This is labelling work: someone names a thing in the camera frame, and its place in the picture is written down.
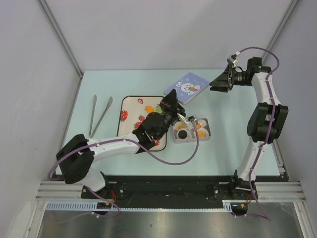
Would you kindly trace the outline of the silver tin lid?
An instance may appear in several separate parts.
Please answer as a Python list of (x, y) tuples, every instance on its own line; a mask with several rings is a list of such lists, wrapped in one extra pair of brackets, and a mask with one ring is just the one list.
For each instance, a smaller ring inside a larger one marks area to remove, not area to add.
[(164, 95), (176, 90), (178, 103), (186, 105), (209, 86), (210, 82), (194, 73), (187, 73), (164, 90)]

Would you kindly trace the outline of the black round cookie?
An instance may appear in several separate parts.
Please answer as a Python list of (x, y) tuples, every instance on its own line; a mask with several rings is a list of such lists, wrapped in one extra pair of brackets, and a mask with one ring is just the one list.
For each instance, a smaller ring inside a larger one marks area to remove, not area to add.
[(179, 139), (186, 139), (188, 136), (188, 132), (186, 130), (179, 130), (178, 131), (178, 138)]

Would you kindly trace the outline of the orange round cookie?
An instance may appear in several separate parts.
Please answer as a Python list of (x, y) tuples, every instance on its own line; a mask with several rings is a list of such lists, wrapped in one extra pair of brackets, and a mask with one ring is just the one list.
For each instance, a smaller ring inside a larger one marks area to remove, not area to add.
[(199, 137), (206, 137), (207, 135), (206, 135), (206, 133), (204, 131), (199, 131), (198, 132), (198, 136)]
[(181, 124), (181, 125), (178, 126), (178, 130), (181, 130), (181, 129), (184, 129), (184, 128), (186, 128), (186, 126), (183, 125), (183, 124)]

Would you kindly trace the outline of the metal serving tongs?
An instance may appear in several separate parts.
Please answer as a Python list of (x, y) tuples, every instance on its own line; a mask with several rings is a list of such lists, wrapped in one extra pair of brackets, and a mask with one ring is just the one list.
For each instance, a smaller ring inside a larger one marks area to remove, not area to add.
[(91, 111), (91, 118), (90, 118), (90, 124), (89, 124), (89, 137), (93, 138), (100, 127), (105, 115), (109, 111), (110, 107), (113, 103), (113, 97), (110, 96), (108, 101), (106, 102), (105, 108), (102, 111), (99, 111), (99, 114), (96, 114), (97, 110), (97, 102), (98, 97), (97, 95), (93, 96), (93, 104), (92, 104), (92, 111)]

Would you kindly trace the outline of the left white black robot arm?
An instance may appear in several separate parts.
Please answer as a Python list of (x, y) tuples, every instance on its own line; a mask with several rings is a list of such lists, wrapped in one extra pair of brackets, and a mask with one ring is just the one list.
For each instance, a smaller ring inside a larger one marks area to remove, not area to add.
[(159, 106), (161, 113), (148, 114), (134, 131), (124, 136), (101, 141), (89, 140), (83, 134), (75, 135), (56, 155), (64, 182), (79, 182), (90, 188), (98, 198), (106, 197), (109, 194), (109, 185), (102, 172), (92, 168), (92, 164), (118, 155), (149, 151), (175, 122), (186, 115), (177, 101), (175, 89), (160, 101)]

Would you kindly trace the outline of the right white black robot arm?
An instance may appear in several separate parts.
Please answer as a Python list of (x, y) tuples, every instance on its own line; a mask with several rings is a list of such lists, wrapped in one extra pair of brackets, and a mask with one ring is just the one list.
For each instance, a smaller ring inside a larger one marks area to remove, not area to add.
[(257, 105), (247, 124), (249, 143), (244, 158), (226, 184), (213, 186), (213, 196), (221, 199), (244, 199), (256, 191), (258, 163), (267, 148), (278, 139), (289, 109), (278, 100), (272, 83), (272, 70), (259, 57), (250, 58), (247, 69), (238, 66), (238, 55), (227, 60), (225, 71), (210, 83), (212, 91), (229, 92), (233, 86), (252, 86)]

